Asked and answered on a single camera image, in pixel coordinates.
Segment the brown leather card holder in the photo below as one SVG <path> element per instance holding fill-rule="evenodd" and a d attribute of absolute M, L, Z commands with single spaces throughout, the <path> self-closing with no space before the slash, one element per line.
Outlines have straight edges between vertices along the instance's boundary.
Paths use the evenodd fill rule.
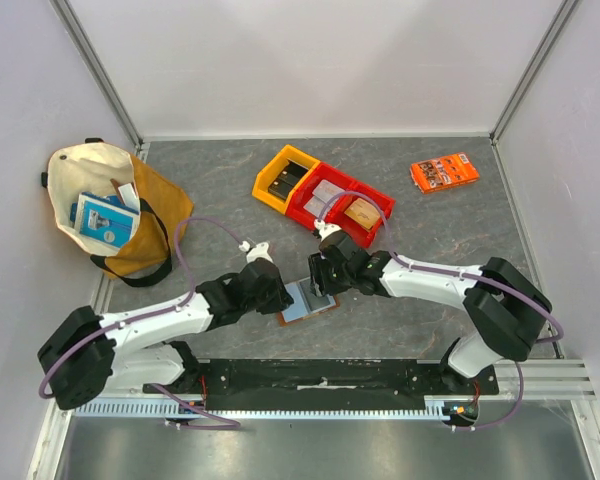
<path fill-rule="evenodd" d="M 309 277 L 287 283 L 285 289 L 292 297 L 293 303 L 277 314 L 278 322 L 283 327 L 339 307 L 336 296 L 316 296 L 311 290 Z"/>

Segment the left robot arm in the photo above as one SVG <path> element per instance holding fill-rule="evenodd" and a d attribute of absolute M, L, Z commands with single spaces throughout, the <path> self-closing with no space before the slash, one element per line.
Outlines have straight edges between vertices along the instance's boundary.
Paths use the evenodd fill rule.
<path fill-rule="evenodd" d="M 251 312 L 277 314 L 293 303 L 278 267 L 258 258 L 152 306 L 101 315 L 78 307 L 37 353 L 44 372 L 39 396 L 62 410 L 76 409 L 113 389 L 130 372 L 128 361 L 149 347 L 235 324 Z"/>

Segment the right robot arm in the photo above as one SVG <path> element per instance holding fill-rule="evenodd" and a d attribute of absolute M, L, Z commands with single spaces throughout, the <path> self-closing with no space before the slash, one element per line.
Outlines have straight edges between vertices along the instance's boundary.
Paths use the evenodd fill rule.
<path fill-rule="evenodd" d="M 311 290 L 319 297 L 354 289 L 367 296 L 415 298 L 464 312 L 474 332 L 455 340 L 438 367 L 438 381 L 457 394 L 500 360 L 524 362 L 541 341 L 552 305 L 510 262 L 483 266 L 419 262 L 394 252 L 370 253 L 345 232 L 321 240 L 308 258 Z"/>

